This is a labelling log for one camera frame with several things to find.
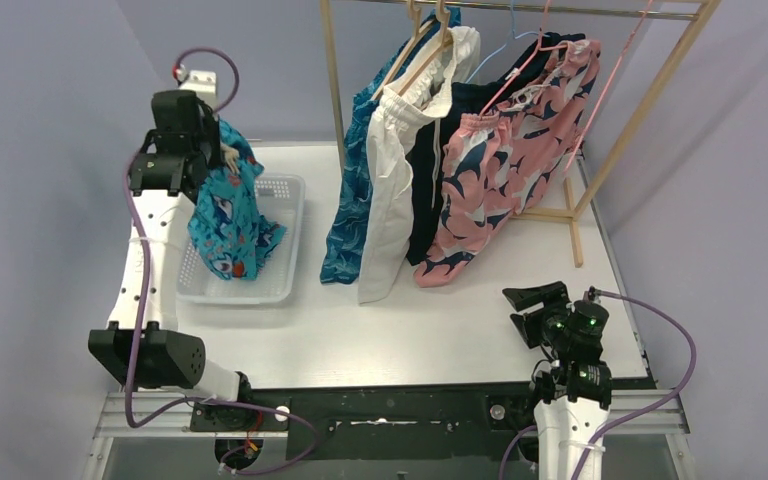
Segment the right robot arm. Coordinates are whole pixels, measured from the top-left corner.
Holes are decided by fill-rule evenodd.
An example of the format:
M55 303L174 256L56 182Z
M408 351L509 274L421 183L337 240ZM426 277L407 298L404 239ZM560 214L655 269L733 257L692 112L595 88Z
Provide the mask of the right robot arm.
M522 411L537 435L541 479L600 479L605 448L597 430L607 423L612 374L602 360L609 312L588 292L573 300L564 283L505 288L511 321L530 349L549 363L536 371Z

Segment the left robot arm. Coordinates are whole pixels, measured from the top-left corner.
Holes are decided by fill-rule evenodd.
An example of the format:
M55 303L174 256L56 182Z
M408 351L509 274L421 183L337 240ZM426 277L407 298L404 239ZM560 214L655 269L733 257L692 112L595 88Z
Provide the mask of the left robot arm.
M154 127L128 161L124 193L131 234L115 305L88 338L91 355L122 386L218 399L233 427L255 416L239 373L208 360L199 337L178 330L176 300L188 223L198 192L223 155L213 109L191 90L153 95Z

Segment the light blue shark shorts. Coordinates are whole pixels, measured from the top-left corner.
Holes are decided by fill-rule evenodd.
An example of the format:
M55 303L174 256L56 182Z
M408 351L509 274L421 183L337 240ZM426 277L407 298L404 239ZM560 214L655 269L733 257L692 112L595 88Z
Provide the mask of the light blue shark shorts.
M256 180L264 172L247 139L221 119L224 167L201 186L188 232L195 251L222 280L254 280L282 242L286 227L264 216Z

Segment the white plastic basket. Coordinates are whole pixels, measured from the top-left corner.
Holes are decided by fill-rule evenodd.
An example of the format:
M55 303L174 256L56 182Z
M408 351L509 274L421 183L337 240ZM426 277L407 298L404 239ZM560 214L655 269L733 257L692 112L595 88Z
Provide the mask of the white plastic basket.
M188 242L177 281L182 302L217 306L263 306L286 300L293 288L306 185L296 175L264 174L243 181L241 214L218 198L218 220L241 220L225 238L201 232Z

